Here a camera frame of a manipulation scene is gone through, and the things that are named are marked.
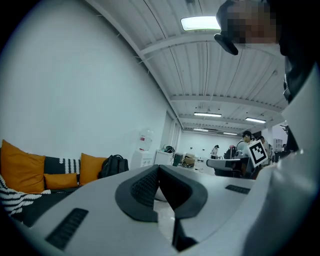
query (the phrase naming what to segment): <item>ceiling light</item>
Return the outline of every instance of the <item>ceiling light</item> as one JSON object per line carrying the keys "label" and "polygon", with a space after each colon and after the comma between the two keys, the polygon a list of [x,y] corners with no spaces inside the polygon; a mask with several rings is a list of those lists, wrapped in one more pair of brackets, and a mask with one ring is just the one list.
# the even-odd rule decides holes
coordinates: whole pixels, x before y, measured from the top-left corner
{"label": "ceiling light", "polygon": [[266,123],[266,120],[261,120],[261,119],[251,118],[251,117],[247,117],[245,120],[251,121],[251,122],[257,122],[257,123],[261,123],[261,124]]}
{"label": "ceiling light", "polygon": [[227,134],[227,135],[238,135],[236,133],[230,133],[230,132],[224,132],[223,134]]}
{"label": "ceiling light", "polygon": [[181,24],[184,31],[188,30],[220,30],[216,16],[198,16],[182,18]]}
{"label": "ceiling light", "polygon": [[194,115],[195,116],[202,116],[202,117],[214,117],[214,118],[222,117],[222,114],[199,113],[199,112],[195,112]]}
{"label": "ceiling light", "polygon": [[208,130],[205,130],[205,129],[196,129],[196,128],[193,128],[194,131],[199,131],[199,132],[209,132]]}

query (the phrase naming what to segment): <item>person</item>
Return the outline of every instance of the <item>person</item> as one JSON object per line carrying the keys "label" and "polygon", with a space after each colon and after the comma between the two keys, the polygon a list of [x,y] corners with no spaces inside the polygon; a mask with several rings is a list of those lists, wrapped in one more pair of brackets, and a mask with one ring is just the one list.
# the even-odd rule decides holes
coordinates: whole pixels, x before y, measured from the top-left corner
{"label": "person", "polygon": [[246,130],[242,134],[242,139],[236,145],[236,151],[242,151],[243,152],[247,148],[247,145],[250,144],[251,139],[252,139],[251,131]]}
{"label": "person", "polygon": [[211,151],[211,159],[217,159],[218,158],[218,148],[219,145],[215,145],[214,148]]}
{"label": "person", "polygon": [[261,165],[262,165],[262,167],[268,166],[269,160],[271,159],[271,155],[272,155],[271,147],[269,146],[269,143],[265,140],[265,138],[263,136],[259,136],[256,140],[257,141],[261,140],[262,145],[263,145],[265,152],[266,152],[266,155],[267,155],[267,159]]}
{"label": "person", "polygon": [[[313,39],[318,1],[227,0],[216,14],[221,32],[215,40],[233,55],[238,44],[279,44],[285,56],[284,96],[288,103],[298,94],[315,63],[320,47]],[[298,145],[288,129],[288,151]]]}

